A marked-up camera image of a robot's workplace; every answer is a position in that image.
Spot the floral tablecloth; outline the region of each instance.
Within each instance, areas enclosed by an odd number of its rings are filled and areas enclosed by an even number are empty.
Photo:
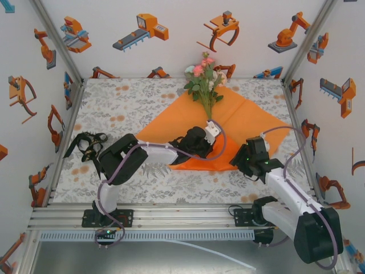
[[[127,133],[137,134],[184,90],[185,79],[89,79],[71,140],[83,131],[104,132],[110,146]],[[279,80],[231,79],[233,91],[291,124]],[[281,162],[298,149],[293,131],[274,155]],[[92,161],[82,163],[74,149],[64,160],[54,203],[90,203],[100,184]],[[309,192],[302,158],[296,156],[289,174]],[[239,171],[172,171],[164,164],[143,164],[121,187],[121,203],[250,203],[276,194],[266,185],[244,178]]]

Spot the orange stain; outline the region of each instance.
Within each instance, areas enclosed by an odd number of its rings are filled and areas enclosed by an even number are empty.
[[[81,128],[82,128],[81,124],[76,124],[76,125],[74,126],[74,130],[75,130],[75,131],[79,131]]]
[[[77,175],[79,172],[80,172],[79,169],[75,168],[74,170],[71,171],[71,174],[72,175]]]
[[[116,118],[119,122],[122,122],[124,121],[125,117],[123,115],[119,115],[117,118]]]
[[[247,196],[242,196],[241,197],[241,202],[247,203],[248,201],[249,201],[249,198],[247,198]]]
[[[257,198],[258,198],[258,196],[255,193],[251,193],[249,195],[249,199],[250,199],[251,202],[255,201]]]
[[[88,172],[89,171],[89,166],[82,166],[82,167],[80,167],[80,172],[82,173],[82,174],[85,174],[86,172]]]

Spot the orange cloth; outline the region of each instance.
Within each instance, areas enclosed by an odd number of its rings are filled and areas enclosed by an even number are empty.
[[[219,123],[227,134],[227,147],[224,154],[216,160],[205,162],[189,159],[183,164],[170,166],[179,170],[234,170],[229,164],[238,149],[246,139],[256,137],[263,131],[278,126],[287,126],[286,123],[262,110],[251,100],[247,100],[227,87],[218,87],[219,95],[223,100],[213,106],[212,119]],[[176,99],[168,108],[157,116],[149,125],[136,135],[137,139],[145,142],[166,143],[179,136],[185,136],[188,129],[198,126],[206,127],[207,115],[199,102],[193,102],[187,92]],[[270,156],[275,153],[289,129],[272,131],[265,140],[270,144]],[[218,137],[213,147],[211,158],[217,155],[223,146],[222,136]]]

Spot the white wall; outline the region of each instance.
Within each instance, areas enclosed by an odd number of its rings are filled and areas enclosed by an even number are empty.
[[[321,128],[314,169],[321,176],[338,180],[344,188],[351,208],[338,210],[342,232],[362,253],[365,253],[365,168],[359,167],[351,175],[351,148],[355,149],[355,162],[365,160],[364,12],[364,1],[339,1],[320,33],[329,33],[324,56],[317,65],[303,61],[294,77],[304,79],[303,103],[297,110],[299,120],[307,118]],[[319,91],[319,80],[325,78],[342,86],[349,77],[356,84],[356,97],[352,100],[352,113],[343,119],[337,100]],[[298,92],[293,102],[296,104],[297,100]],[[327,191],[326,201],[339,201],[337,191]]]
[[[46,60],[40,52],[40,43],[34,37],[34,28],[43,31],[29,1],[11,0],[15,13],[5,14],[0,6],[0,144],[9,154],[0,161],[0,256],[19,238],[27,228],[31,214],[31,193],[28,188],[29,175],[34,175],[58,157],[54,151],[51,134],[47,128],[47,117],[53,104],[59,111],[66,126],[72,109],[66,111],[63,78],[67,70],[61,56],[57,54],[56,67],[46,69]],[[55,46],[45,38],[50,49]],[[23,76],[33,86],[37,98],[29,103],[31,111],[37,114],[25,124],[28,117],[20,104],[9,104],[8,76]],[[31,98],[26,88],[27,99]],[[61,130],[56,119],[52,125]],[[41,183],[43,187],[52,178],[55,165]]]
[[[237,65],[234,77],[253,77],[266,69],[283,66],[286,69],[305,38],[304,29],[298,28],[294,42],[296,49],[278,54],[267,44],[276,41],[278,33],[289,28],[291,18],[302,11],[303,17],[313,23],[323,0],[185,0],[185,1],[98,1],[43,0],[54,25],[60,28],[64,17],[78,20],[89,32],[92,46],[82,53],[71,53],[83,77],[92,75],[92,68],[99,66],[122,77],[146,77],[152,69],[161,66],[171,76],[183,76],[185,68],[197,63],[207,49],[196,41],[209,44],[212,31],[204,23],[229,10],[240,22],[240,34],[230,47],[216,41],[217,53],[212,57],[221,65]],[[158,22],[169,28],[169,39],[147,39],[125,52],[112,45],[135,31],[136,16],[150,13]]]

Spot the purple cable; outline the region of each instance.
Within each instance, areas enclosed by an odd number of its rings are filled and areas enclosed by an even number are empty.
[[[301,147],[291,156],[289,157],[289,159],[286,161],[285,165],[284,165],[284,169],[283,169],[283,176],[284,176],[284,179],[285,181],[290,185],[290,187],[305,201],[305,202],[308,202],[308,199],[305,198],[300,191],[297,190],[297,188],[292,184],[292,182],[286,177],[286,172],[287,172],[287,167],[289,165],[289,163],[293,160],[293,158],[295,156],[297,156],[303,149],[304,149],[304,146],[306,144],[306,138],[303,134],[302,131],[300,131],[299,129],[295,128],[295,127],[290,127],[290,126],[281,126],[281,127],[274,127],[270,130],[267,130],[265,131],[263,134],[266,134],[270,131],[274,131],[274,130],[279,130],[279,129],[282,129],[282,128],[290,128],[292,130],[295,130],[296,132],[298,132],[299,134],[301,134],[303,136],[303,139],[304,139],[304,142],[303,144],[301,145]],[[329,225],[329,223],[327,222],[326,218],[316,209],[316,207],[314,207],[312,204],[309,204],[309,207],[311,209],[314,210],[314,212],[320,217],[320,219],[323,221],[323,223],[325,224],[327,230],[328,230],[328,233],[330,234],[330,237],[331,237],[331,241],[332,241],[332,244],[333,244],[333,251],[334,251],[334,258],[332,260],[332,263],[328,266],[325,266],[325,265],[322,265],[320,264],[319,262],[315,262],[316,265],[318,265],[320,268],[322,269],[325,269],[325,270],[331,270],[332,268],[335,267],[336,263],[337,263],[337,258],[338,258],[338,249],[337,249],[337,243],[336,243],[336,238],[335,238],[335,235]]]
[[[217,125],[219,127],[219,129],[221,130],[222,134],[223,134],[223,139],[224,139],[224,143],[223,143],[223,148],[221,150],[221,152],[212,157],[212,158],[207,158],[207,159],[204,159],[204,158],[200,158],[200,157],[197,157],[195,155],[191,155],[185,151],[182,151],[182,150],[179,150],[178,148],[175,148],[175,147],[170,147],[170,146],[167,146],[165,144],[137,144],[135,146],[133,146],[128,152],[127,154],[125,155],[125,157],[123,158],[123,160],[120,162],[119,166],[117,167],[117,169],[114,171],[113,175],[109,178],[109,180],[103,180],[102,183],[99,185],[99,188],[98,188],[98,194],[97,194],[97,201],[98,201],[98,206],[99,208],[101,209],[101,211],[103,211],[103,213],[108,216],[109,219],[111,219],[113,221],[113,223],[110,225],[112,226],[114,223],[116,223],[122,230],[123,230],[123,234],[121,235],[121,237],[114,241],[114,243],[110,244],[110,245],[106,245],[106,248],[108,248],[108,246],[113,246],[117,243],[119,243],[124,237],[125,237],[125,229],[124,229],[124,226],[121,222],[119,222],[118,220],[116,220],[113,216],[111,216],[105,209],[104,207],[102,206],[102,203],[100,202],[100,194],[101,194],[101,191],[102,191],[102,185],[103,184],[110,184],[116,177],[116,175],[118,174],[118,172],[121,170],[121,168],[123,167],[125,161],[127,161],[127,159],[131,156],[131,154],[134,152],[135,149],[139,148],[139,147],[147,147],[147,146],[151,146],[151,147],[163,147],[163,148],[166,148],[166,149],[169,149],[169,150],[175,150],[177,152],[180,152],[190,158],[194,158],[194,159],[198,159],[198,160],[202,160],[202,161],[212,161],[212,160],[215,160],[217,158],[219,158],[220,156],[222,156],[223,152],[225,151],[226,149],[226,146],[227,146],[227,136],[226,136],[226,133],[225,131],[223,130],[223,128],[216,122],[214,121],[213,119],[209,119],[208,120],[209,122],[213,122],[215,125]],[[99,245],[98,243],[98,236],[103,233],[103,231],[100,231],[98,233],[95,233],[95,236],[94,236],[94,242]]]

